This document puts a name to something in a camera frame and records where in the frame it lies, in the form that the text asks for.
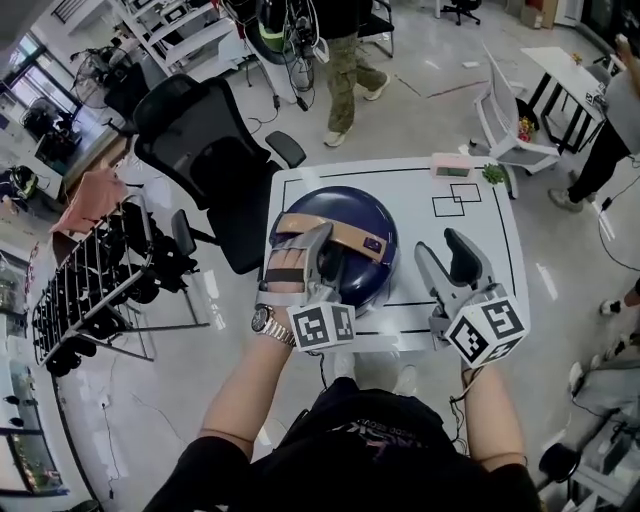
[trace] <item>gray floor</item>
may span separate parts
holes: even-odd
[[[585,62],[598,56],[595,48],[572,30],[530,30],[492,4],[483,5],[478,12],[483,20],[480,27],[473,23],[456,27],[448,16],[434,19],[430,9],[395,7],[395,58],[387,59],[371,45],[364,48],[371,63],[394,80],[378,102],[358,98],[356,123],[342,147],[328,150],[322,144],[329,105],[322,72],[318,73],[310,111],[284,106],[275,121],[256,133],[258,142],[273,130],[283,130],[305,149],[309,165],[455,152],[470,137],[482,133],[473,108],[473,100],[485,86],[477,82],[487,80],[489,73],[482,40],[496,55],[505,75],[523,82],[529,95],[542,71],[520,48],[561,46],[568,52],[579,52]],[[465,69],[465,61],[478,61],[481,66]],[[229,77],[243,116],[271,119],[271,92],[264,77],[254,68],[250,79],[251,88],[244,73]],[[556,112],[554,116],[561,127],[568,124],[565,114]],[[250,130],[257,128],[255,121],[247,123]],[[566,171],[581,168],[588,149],[583,153],[567,156],[557,169],[531,178],[518,172],[521,196],[512,203],[525,257],[532,331],[521,348],[499,364],[522,420],[537,480],[540,475],[535,468],[544,444],[563,429],[568,431],[569,441],[578,439],[593,419],[570,404],[566,381],[571,364],[588,364],[619,332],[630,331],[635,320],[633,312],[611,321],[597,314],[598,304],[624,293],[636,273],[616,265],[603,251],[596,209],[587,206],[582,214],[572,215],[557,210],[546,195],[548,187],[568,183]],[[132,174],[126,181],[135,176],[138,182],[146,182],[152,199],[163,202],[170,211],[184,208],[194,227],[208,229],[205,216],[175,184],[156,178],[150,169],[129,172]],[[624,188],[635,174],[630,162],[621,163],[599,194],[599,201]],[[631,265],[640,264],[637,193],[630,190],[607,212],[613,234],[608,245]],[[160,220],[168,232],[166,216]],[[234,275],[220,251],[211,246],[201,245],[196,257],[203,272],[194,279],[190,292],[199,315],[212,322],[211,328],[154,334],[157,360],[152,364],[100,351],[61,381],[73,438],[101,499],[108,495],[109,478],[116,479],[111,482],[115,500],[105,503],[108,510],[144,507],[196,435],[210,399],[245,346],[255,274]],[[156,325],[189,318],[182,298],[165,292],[146,315],[149,323]],[[131,339],[127,346],[135,347],[136,343]],[[405,353],[402,358],[369,355],[358,362],[359,377],[364,386],[390,388],[395,371],[407,362],[419,369],[418,397],[442,415],[451,433],[454,420],[448,398],[460,391],[459,362],[453,351],[429,357],[421,353]],[[330,361],[327,366],[331,374]],[[320,390],[318,360],[294,355],[283,373],[266,425],[272,442],[277,431],[287,428]],[[109,450],[104,413],[98,405],[105,393],[111,401],[107,414],[117,469]],[[263,448],[263,452],[268,450],[268,446]]]

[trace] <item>cardboard box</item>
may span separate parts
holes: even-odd
[[[542,4],[542,28],[553,28],[558,10],[558,0],[544,0]]]
[[[520,11],[520,21],[529,28],[538,29],[542,26],[542,12],[535,7],[525,5]]]

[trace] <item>pink cloth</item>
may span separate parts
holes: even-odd
[[[68,229],[88,233],[100,217],[111,213],[127,194],[127,186],[113,169],[87,172],[71,204],[49,232]]]

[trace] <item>black t-shirt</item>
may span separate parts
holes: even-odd
[[[431,409],[383,391],[314,407],[253,464],[229,441],[197,439],[145,512],[218,506],[230,512],[540,511],[525,467],[487,472],[456,452]]]
[[[325,39],[346,37],[358,32],[371,13],[373,0],[313,0],[320,35]]]

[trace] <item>tan strap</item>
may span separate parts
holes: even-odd
[[[382,261],[387,249],[387,241],[385,239],[337,220],[306,213],[285,213],[280,217],[276,233],[306,233],[327,222],[333,224],[329,240],[353,249],[378,263]]]

